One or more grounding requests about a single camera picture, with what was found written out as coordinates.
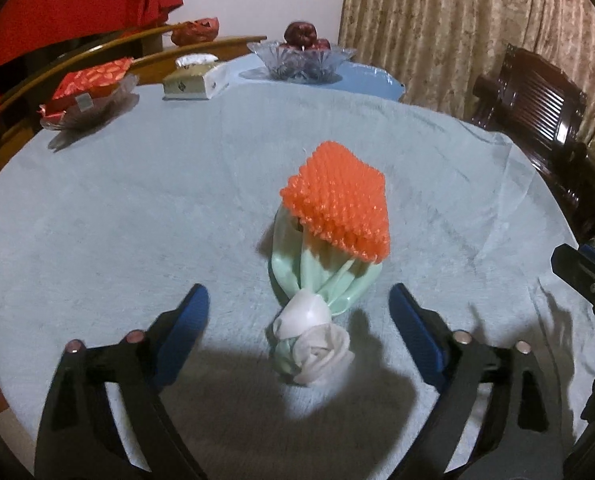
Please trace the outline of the small glass dish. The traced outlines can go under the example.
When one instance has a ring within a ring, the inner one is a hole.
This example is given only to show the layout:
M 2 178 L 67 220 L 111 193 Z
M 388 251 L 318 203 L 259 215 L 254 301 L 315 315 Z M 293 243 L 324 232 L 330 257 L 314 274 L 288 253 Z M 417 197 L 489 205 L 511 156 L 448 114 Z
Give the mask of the small glass dish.
M 75 98 L 75 104 L 56 116 L 40 118 L 40 125 L 48 130 L 86 131 L 119 114 L 138 98 L 134 92 L 139 77 L 135 74 L 125 76 L 108 96 L 94 98 L 90 92 L 84 92 Z

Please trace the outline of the grey table cloth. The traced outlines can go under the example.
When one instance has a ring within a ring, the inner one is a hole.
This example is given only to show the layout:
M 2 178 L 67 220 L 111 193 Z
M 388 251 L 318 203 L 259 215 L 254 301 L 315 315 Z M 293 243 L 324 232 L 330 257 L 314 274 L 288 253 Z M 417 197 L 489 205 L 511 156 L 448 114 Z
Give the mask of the grey table cloth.
M 52 152 L 40 132 L 0 173 L 0 388 L 40 426 L 66 343 L 115 344 L 191 286 L 210 320 L 162 400 L 213 479 L 384 479 L 436 400 L 387 310 L 401 283 L 455 330 L 527 341 L 562 411 L 584 430 L 595 316 L 552 273 L 572 240 L 543 179 L 505 136 L 425 108 L 298 84 L 246 84 L 209 101 L 138 103 Z M 355 359 L 344 382 L 285 384 L 267 330 L 280 190 L 334 140 L 385 177 L 391 252 L 340 318 Z

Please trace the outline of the blue table cloth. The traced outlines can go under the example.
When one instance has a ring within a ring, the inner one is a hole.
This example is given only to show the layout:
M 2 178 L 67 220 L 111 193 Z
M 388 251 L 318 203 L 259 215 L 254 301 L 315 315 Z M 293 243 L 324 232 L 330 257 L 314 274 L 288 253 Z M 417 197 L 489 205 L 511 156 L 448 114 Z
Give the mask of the blue table cloth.
M 366 94 L 366 96 L 376 96 L 394 102 L 398 102 L 407 91 L 406 86 L 386 70 L 359 63 L 345 62 L 337 69 L 337 73 L 329 82 L 274 79 L 263 62 L 252 53 L 234 58 L 226 65 L 230 88 L 243 84 L 299 84 L 300 86 Z

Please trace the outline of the white tissue box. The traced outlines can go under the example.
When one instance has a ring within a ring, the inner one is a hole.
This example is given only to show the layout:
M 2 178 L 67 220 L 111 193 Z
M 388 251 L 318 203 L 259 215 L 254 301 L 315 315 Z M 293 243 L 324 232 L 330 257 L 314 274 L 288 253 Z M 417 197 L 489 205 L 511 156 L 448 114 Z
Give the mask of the white tissue box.
M 165 100 L 210 100 L 228 87 L 229 67 L 216 55 L 186 54 L 162 80 Z

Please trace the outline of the red snack packet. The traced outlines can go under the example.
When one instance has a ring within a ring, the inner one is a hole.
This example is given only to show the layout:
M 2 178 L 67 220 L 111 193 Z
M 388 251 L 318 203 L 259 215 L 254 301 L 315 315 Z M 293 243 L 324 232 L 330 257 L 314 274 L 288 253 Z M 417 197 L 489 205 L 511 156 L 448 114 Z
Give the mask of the red snack packet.
M 51 99 L 45 104 L 40 104 L 40 114 L 43 117 L 56 116 L 74 105 L 75 98 L 84 92 L 90 92 L 94 98 L 108 96 L 119 85 L 132 64 L 132 58 L 119 58 L 67 73 L 58 84 Z

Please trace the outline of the red apples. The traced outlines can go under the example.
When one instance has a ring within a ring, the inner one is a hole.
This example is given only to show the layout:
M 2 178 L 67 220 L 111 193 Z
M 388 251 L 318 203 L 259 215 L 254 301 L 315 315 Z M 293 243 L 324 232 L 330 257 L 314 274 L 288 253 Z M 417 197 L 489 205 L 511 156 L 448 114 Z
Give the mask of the red apples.
M 331 44 L 328 39 L 318 36 L 313 24 L 298 21 L 287 26 L 281 47 L 300 51 L 330 50 Z

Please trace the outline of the glass fruit bowl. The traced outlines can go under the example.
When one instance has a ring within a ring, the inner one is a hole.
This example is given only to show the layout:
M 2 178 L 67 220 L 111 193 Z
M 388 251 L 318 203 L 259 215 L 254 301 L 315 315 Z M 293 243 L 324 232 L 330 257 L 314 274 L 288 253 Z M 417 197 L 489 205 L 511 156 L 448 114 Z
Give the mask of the glass fruit bowl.
M 248 49 L 263 63 L 270 78 L 300 84 L 330 84 L 337 70 L 354 58 L 355 49 L 332 46 L 323 50 L 296 50 L 279 41 L 248 42 Z

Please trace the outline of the small crumpled tissue ball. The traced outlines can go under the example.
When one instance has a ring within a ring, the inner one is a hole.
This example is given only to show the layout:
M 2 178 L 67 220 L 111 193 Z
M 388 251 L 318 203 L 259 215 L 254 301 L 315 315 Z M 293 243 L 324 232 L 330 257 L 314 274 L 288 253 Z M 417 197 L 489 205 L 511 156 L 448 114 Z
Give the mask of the small crumpled tissue ball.
M 335 324 L 326 301 L 299 290 L 272 326 L 274 365 L 293 385 L 320 387 L 337 380 L 354 361 L 351 336 Z

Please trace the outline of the beige patterned curtain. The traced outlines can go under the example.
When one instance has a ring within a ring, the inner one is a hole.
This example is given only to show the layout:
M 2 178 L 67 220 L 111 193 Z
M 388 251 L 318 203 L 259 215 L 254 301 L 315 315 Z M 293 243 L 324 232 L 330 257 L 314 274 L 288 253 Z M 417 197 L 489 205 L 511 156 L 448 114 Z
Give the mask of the beige patterned curtain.
M 591 0 L 344 0 L 340 41 L 404 82 L 406 102 L 462 119 L 509 44 L 536 52 L 586 93 L 581 137 L 595 148 Z

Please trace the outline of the red basket ornament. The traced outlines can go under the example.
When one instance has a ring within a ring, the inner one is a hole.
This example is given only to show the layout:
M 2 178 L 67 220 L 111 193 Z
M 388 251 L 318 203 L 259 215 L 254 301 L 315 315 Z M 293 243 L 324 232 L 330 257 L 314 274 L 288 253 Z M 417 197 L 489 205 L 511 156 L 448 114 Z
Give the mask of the red basket ornament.
M 216 39 L 220 32 L 218 18 L 200 18 L 200 20 L 186 21 L 179 24 L 171 34 L 172 43 L 177 47 L 203 44 Z

